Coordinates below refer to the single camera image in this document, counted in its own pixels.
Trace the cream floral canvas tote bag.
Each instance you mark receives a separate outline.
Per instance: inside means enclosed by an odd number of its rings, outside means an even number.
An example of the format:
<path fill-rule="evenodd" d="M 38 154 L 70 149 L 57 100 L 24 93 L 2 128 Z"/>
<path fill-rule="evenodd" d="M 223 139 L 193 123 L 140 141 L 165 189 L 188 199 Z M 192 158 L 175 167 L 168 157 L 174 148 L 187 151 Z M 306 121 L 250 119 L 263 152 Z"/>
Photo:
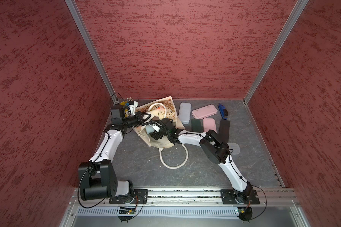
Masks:
<path fill-rule="evenodd" d="M 177 110 L 171 96 L 152 101 L 135 109 L 136 112 L 150 114 L 144 116 L 145 125 L 135 128 L 136 134 L 150 147 L 158 148 L 161 163 L 168 169 L 178 169 L 184 166 L 188 160 L 188 150 L 185 160 L 178 166 L 169 166 L 163 160 L 162 151 L 171 148 L 177 143 L 177 139 L 170 141 L 176 130 L 184 130 L 184 126 L 177 116 Z"/>

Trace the light grey pencil case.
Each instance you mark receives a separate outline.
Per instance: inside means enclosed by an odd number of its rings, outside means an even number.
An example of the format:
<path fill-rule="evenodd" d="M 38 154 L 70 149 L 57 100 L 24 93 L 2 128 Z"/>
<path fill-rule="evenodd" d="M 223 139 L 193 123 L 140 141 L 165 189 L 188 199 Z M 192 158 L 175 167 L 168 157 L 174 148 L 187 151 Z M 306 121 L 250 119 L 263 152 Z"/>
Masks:
<path fill-rule="evenodd" d="M 189 124 L 191 114 L 191 103 L 180 103 L 178 117 L 182 124 Z"/>

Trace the green pencil case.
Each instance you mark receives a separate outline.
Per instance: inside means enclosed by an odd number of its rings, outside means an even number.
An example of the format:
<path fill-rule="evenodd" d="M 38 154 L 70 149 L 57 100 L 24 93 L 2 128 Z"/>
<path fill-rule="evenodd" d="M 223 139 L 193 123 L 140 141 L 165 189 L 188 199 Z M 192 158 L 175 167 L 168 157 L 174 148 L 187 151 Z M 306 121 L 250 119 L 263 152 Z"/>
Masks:
<path fill-rule="evenodd" d="M 200 119 L 191 119 L 191 129 L 193 132 L 203 132 L 203 126 Z"/>

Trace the pink pencil case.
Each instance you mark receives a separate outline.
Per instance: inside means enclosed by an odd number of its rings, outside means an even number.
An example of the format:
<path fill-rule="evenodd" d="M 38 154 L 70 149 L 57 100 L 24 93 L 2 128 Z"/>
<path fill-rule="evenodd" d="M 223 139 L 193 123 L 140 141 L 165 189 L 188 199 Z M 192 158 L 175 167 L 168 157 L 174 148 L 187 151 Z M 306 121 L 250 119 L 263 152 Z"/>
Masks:
<path fill-rule="evenodd" d="M 214 105 L 208 105 L 208 106 L 193 110 L 191 113 L 195 119 L 204 119 L 204 118 L 208 118 L 210 116 L 217 114 L 218 109 Z"/>
<path fill-rule="evenodd" d="M 213 118 L 204 118 L 203 119 L 203 128 L 204 132 L 208 132 L 209 130 L 213 130 L 217 132 L 216 121 Z"/>

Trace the dark grey pencil case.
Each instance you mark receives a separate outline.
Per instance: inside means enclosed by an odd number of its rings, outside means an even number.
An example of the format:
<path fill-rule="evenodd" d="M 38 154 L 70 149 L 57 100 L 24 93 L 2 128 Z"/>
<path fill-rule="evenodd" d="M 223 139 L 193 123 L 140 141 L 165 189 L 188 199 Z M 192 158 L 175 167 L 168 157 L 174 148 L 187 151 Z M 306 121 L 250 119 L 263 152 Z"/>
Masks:
<path fill-rule="evenodd" d="M 221 119 L 219 125 L 219 133 L 221 140 L 224 143 L 229 142 L 229 133 L 230 133 L 230 122 L 228 120 Z"/>

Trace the clear plastic pencil case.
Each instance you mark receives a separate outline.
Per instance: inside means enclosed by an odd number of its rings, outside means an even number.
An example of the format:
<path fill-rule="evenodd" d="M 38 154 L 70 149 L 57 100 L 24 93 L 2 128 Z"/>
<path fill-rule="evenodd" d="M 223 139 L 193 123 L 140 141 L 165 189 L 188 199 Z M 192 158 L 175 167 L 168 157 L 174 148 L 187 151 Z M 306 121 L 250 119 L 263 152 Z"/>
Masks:
<path fill-rule="evenodd" d="M 228 143 L 232 155 L 239 155 L 241 153 L 240 146 L 236 143 Z"/>

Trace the light blue pencil case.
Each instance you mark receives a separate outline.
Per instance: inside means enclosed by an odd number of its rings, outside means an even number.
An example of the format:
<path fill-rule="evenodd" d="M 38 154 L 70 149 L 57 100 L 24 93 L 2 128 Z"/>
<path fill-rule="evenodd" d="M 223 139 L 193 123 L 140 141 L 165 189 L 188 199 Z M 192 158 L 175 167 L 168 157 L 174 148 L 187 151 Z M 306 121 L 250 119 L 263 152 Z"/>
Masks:
<path fill-rule="evenodd" d="M 156 129 L 154 128 L 153 125 L 146 125 L 145 126 L 145 131 L 148 135 L 152 134 Z"/>

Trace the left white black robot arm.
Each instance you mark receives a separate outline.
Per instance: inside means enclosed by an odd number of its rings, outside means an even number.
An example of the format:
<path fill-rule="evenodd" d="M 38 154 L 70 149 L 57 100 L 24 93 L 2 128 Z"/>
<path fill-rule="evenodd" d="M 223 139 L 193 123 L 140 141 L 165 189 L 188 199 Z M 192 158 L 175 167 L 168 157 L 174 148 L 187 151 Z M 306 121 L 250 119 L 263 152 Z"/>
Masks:
<path fill-rule="evenodd" d="M 135 128 L 151 119 L 151 114 L 136 112 L 133 105 L 114 105 L 110 111 L 111 123 L 104 130 L 104 138 L 88 162 L 78 168 L 78 199 L 119 199 L 132 203 L 136 198 L 131 181 L 117 179 L 113 158 L 128 129 Z"/>

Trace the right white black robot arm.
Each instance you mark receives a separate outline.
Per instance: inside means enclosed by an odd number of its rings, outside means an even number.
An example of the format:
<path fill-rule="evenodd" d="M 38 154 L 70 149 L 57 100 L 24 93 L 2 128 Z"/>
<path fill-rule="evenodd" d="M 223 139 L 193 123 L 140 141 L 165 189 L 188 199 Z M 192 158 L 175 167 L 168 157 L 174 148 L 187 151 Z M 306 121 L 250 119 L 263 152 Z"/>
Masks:
<path fill-rule="evenodd" d="M 232 159 L 234 149 L 229 147 L 214 130 L 191 132 L 179 129 L 168 118 L 151 120 L 143 125 L 158 127 L 151 133 L 151 137 L 155 140 L 166 137 L 172 144 L 201 147 L 206 157 L 212 163 L 219 165 L 227 176 L 233 188 L 233 200 L 238 204 L 251 204 L 257 201 L 252 184 L 244 178 Z"/>

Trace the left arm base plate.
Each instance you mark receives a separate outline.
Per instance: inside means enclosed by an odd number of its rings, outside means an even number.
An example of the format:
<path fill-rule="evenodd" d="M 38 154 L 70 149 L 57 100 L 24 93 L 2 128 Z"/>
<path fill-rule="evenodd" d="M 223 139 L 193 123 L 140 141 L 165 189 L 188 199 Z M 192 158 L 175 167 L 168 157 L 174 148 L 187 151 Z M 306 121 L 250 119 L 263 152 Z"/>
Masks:
<path fill-rule="evenodd" d="M 125 205 L 147 204 L 148 193 L 149 193 L 148 189 L 134 189 L 133 192 L 131 192 L 128 195 L 122 195 L 122 196 L 116 196 L 116 197 L 110 198 L 109 204 L 125 204 Z"/>

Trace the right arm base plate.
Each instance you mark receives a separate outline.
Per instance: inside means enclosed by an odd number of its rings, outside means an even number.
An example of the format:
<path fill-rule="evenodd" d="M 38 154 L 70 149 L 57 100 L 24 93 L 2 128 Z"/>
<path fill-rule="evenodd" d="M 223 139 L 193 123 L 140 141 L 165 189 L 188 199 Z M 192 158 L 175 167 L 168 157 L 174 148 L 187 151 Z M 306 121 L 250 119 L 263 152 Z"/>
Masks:
<path fill-rule="evenodd" d="M 259 205 L 260 200 L 255 190 L 247 195 L 236 190 L 221 190 L 223 205 Z"/>

